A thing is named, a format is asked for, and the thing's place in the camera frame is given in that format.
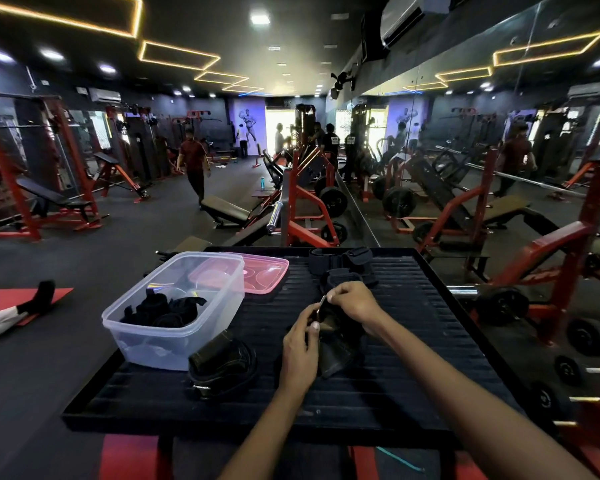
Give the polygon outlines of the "black ribbed rubber platform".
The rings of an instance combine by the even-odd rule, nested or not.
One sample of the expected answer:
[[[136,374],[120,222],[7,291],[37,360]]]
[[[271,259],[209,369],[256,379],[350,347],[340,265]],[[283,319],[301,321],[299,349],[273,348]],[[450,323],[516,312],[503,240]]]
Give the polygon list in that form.
[[[373,294],[396,322],[510,409],[523,412],[519,380],[432,268],[410,250],[373,250],[379,284]],[[416,446],[455,445],[437,407],[385,345],[370,345],[362,365],[318,378],[318,349],[303,310],[319,301],[307,252],[291,257],[290,277],[268,303],[246,298],[230,330],[256,352],[256,377],[225,400],[194,398],[186,372],[124,362],[116,353],[67,406],[72,431],[190,436],[241,441],[269,416],[288,437],[309,443]]]

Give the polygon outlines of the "person's left forearm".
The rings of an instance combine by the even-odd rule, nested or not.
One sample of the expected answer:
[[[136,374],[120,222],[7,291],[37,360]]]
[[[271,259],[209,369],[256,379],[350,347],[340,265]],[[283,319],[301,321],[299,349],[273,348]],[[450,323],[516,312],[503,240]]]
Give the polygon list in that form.
[[[282,385],[217,480],[271,480],[308,387]]]

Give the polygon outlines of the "black flat bench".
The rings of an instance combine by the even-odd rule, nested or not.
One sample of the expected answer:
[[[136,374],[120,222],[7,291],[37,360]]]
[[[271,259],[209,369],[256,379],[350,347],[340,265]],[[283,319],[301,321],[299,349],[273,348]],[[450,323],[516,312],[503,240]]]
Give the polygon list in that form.
[[[243,209],[213,195],[206,196],[200,202],[200,210],[206,212],[212,218],[216,230],[247,228],[249,225],[254,224],[266,209],[267,207],[262,203],[252,210]]]

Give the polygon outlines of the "pink plastic container lid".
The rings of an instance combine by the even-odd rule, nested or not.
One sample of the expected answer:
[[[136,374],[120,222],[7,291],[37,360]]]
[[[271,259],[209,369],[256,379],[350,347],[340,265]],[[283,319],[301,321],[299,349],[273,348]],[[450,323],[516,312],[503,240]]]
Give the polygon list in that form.
[[[239,270],[238,256],[241,256],[243,261],[242,279],[238,279],[238,282],[243,282],[244,291],[248,294],[272,293],[286,276],[290,265],[284,258],[247,253],[215,253],[213,257],[209,257],[197,266],[188,275],[188,279],[197,288],[220,290]]]

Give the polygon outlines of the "person's right forearm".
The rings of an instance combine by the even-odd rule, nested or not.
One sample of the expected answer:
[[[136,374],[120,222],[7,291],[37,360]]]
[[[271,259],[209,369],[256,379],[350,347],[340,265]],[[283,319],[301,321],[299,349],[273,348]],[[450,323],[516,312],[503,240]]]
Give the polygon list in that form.
[[[366,327],[396,352],[490,480],[597,480],[551,436],[384,311]]]

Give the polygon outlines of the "person's left hand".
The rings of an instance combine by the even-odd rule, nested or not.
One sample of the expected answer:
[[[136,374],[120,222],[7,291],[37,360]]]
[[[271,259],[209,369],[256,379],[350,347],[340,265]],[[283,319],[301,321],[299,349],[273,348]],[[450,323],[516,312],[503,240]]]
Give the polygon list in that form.
[[[305,308],[283,339],[279,389],[296,399],[304,398],[317,377],[319,351],[307,351],[306,328],[319,307],[314,303]]]

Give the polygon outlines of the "large wall mirror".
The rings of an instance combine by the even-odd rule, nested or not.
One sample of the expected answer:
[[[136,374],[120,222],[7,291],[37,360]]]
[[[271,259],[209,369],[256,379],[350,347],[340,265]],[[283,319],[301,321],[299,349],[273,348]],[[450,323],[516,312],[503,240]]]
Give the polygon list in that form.
[[[356,176],[544,414],[600,438],[600,0],[452,0],[390,48],[387,1],[347,67]]]

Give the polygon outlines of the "red plate loaded press machine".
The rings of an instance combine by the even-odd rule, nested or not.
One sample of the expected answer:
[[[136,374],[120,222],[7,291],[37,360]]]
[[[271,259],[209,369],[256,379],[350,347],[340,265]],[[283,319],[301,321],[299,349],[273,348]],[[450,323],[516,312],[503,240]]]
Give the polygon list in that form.
[[[274,206],[266,224],[268,236],[282,247],[341,247],[349,233],[338,218],[349,199],[336,184],[336,169],[327,154],[319,148],[296,150],[284,168],[266,153],[263,160],[278,177],[278,189],[269,199]]]

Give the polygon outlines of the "coiled black leather belt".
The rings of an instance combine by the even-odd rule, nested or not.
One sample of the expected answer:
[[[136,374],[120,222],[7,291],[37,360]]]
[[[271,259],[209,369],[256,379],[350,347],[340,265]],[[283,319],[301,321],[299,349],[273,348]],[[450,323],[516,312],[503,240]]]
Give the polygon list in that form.
[[[245,393],[258,376],[256,352],[231,330],[224,330],[188,359],[190,398],[226,402]]]

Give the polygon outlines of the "red floor mat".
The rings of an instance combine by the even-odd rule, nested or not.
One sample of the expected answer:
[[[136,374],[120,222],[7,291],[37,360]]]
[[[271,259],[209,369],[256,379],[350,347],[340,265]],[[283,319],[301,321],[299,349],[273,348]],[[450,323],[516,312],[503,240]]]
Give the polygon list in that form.
[[[52,303],[56,303],[69,293],[74,288],[58,288],[55,290]],[[16,305],[20,305],[26,301],[30,301],[37,289],[0,289],[0,311],[3,309],[11,308]],[[28,323],[32,322],[37,315],[30,315],[16,324],[17,327],[23,327]]]

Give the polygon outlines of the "red squat rack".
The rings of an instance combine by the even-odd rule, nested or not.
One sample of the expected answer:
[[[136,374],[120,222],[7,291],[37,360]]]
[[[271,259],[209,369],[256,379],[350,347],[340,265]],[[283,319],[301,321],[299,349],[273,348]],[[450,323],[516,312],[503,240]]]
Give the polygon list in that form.
[[[36,227],[30,214],[34,197],[18,188],[16,177],[97,205],[77,128],[59,95],[0,93],[0,238],[38,242],[49,228],[74,231],[72,225]]]

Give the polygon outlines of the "white air conditioner unit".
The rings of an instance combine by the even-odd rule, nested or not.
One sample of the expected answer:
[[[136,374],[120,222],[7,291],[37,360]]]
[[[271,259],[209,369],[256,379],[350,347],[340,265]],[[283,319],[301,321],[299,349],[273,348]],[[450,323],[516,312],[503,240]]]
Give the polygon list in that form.
[[[379,33],[390,48],[427,15],[448,15],[452,0],[388,0],[381,12]]]

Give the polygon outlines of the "black wall fan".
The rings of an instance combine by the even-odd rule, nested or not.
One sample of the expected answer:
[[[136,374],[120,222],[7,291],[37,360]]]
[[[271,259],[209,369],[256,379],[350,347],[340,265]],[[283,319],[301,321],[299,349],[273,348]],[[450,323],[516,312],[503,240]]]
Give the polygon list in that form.
[[[344,87],[349,84],[350,90],[354,91],[356,87],[356,78],[352,72],[341,72],[339,74],[331,73],[330,77],[335,80],[333,87],[329,91],[332,100],[337,100]]]

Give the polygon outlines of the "red incline bench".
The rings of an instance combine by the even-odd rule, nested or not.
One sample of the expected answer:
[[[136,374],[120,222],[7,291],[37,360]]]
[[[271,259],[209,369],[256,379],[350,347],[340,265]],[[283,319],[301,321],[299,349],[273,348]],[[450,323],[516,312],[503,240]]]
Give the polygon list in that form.
[[[89,189],[91,191],[101,190],[102,196],[106,197],[112,186],[120,187],[136,195],[134,202],[140,203],[150,199],[148,188],[151,184],[141,185],[129,176],[123,169],[120,161],[112,154],[105,152],[94,152],[92,156],[97,163],[95,172],[88,173]]]

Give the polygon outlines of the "red and black weight bench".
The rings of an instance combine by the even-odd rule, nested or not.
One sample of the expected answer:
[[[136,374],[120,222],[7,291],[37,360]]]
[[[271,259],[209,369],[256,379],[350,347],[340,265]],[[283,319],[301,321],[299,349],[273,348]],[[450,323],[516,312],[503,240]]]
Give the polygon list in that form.
[[[34,197],[30,209],[33,224],[40,228],[45,225],[72,225],[81,232],[95,230],[103,226],[102,217],[93,200],[80,196],[68,198],[50,190],[29,177],[16,177],[18,188]]]

